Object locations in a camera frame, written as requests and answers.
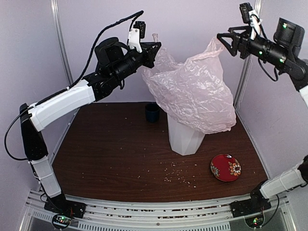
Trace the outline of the translucent pink plastic bag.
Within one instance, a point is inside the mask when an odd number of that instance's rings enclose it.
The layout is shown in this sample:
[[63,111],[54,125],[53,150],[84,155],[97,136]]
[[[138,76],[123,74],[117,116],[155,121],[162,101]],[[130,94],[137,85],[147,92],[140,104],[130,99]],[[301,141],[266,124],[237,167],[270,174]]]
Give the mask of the translucent pink plastic bag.
[[212,38],[207,48],[177,63],[161,47],[154,67],[142,79],[156,103],[172,119],[204,134],[230,131],[236,125],[233,95],[223,81],[219,55],[223,44]]

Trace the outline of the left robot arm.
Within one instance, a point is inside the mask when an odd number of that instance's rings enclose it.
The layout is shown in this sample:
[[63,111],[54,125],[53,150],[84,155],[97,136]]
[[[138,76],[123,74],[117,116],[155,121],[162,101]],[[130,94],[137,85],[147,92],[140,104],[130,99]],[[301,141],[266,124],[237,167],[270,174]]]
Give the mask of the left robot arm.
[[137,41],[126,45],[117,37],[95,42],[90,51],[98,61],[95,72],[81,75],[67,89],[37,103],[20,106],[24,150],[47,196],[46,210],[69,218],[82,218],[86,205],[66,199],[48,159],[42,130],[58,118],[106,98],[115,88],[123,88],[124,79],[136,73],[139,67],[153,68],[160,47],[160,42]]

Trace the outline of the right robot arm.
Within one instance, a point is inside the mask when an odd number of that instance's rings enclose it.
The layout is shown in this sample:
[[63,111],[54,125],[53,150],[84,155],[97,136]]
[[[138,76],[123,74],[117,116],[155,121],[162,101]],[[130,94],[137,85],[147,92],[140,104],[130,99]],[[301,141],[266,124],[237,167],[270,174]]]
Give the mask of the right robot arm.
[[248,63],[235,109],[267,174],[247,201],[255,213],[270,198],[308,183],[308,63],[299,57],[303,27],[280,18],[268,38],[256,14],[243,22],[217,39]]

